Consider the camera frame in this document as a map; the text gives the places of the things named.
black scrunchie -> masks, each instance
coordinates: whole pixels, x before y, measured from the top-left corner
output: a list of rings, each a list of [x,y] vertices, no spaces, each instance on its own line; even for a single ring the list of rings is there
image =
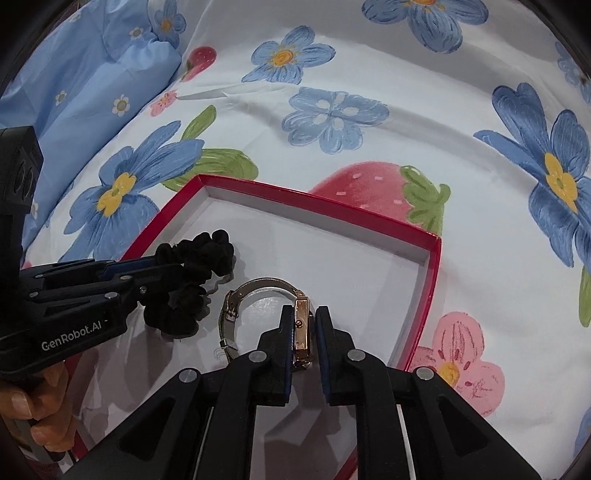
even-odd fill
[[[209,236],[203,232],[193,240],[181,240],[171,247],[161,244],[154,257],[158,265],[183,264],[183,286],[178,293],[176,305],[171,307],[168,293],[148,295],[140,303],[145,306],[146,325],[173,336],[191,336],[199,325],[195,317],[204,306],[207,295],[201,286],[211,279],[212,272],[223,277],[232,272],[234,246],[225,230],[217,230]]]

screw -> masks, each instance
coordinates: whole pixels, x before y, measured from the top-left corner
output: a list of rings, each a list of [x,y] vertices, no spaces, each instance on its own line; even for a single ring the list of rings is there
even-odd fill
[[[251,362],[259,364],[267,359],[267,354],[262,350],[255,350],[254,352],[248,354],[248,359]]]
[[[435,373],[429,367],[419,367],[416,373],[421,380],[431,380],[435,376]]]
[[[187,368],[178,374],[178,379],[183,383],[191,383],[197,379],[197,372]]]
[[[347,356],[349,357],[349,360],[352,360],[353,362],[360,362],[365,358],[365,352],[363,350],[357,350],[356,348],[353,348],[347,352]]]

light blue pillow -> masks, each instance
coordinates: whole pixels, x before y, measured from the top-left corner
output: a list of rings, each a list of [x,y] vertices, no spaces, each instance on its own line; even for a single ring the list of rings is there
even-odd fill
[[[167,87],[180,61],[152,32],[147,0],[92,0],[39,45],[0,99],[0,126],[33,125],[44,156],[25,249],[82,168]]]

floral bedsheet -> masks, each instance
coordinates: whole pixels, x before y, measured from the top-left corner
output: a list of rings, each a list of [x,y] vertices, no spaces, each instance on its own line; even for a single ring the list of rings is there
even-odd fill
[[[437,233],[413,366],[560,476],[591,430],[591,85],[541,21],[513,0],[150,0],[147,15],[129,34],[181,67],[76,177],[27,262],[119,258],[199,173]]]

metal mesh watch strap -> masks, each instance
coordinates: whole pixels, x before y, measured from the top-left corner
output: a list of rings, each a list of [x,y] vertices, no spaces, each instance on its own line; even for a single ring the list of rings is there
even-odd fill
[[[230,290],[223,302],[217,326],[220,334],[220,346],[222,347],[228,362],[237,358],[240,354],[234,342],[234,328],[238,317],[238,307],[241,301],[254,291],[262,288],[278,288],[284,290],[295,298],[304,297],[304,293],[290,283],[280,278],[262,277],[250,280],[240,285],[236,290]]]

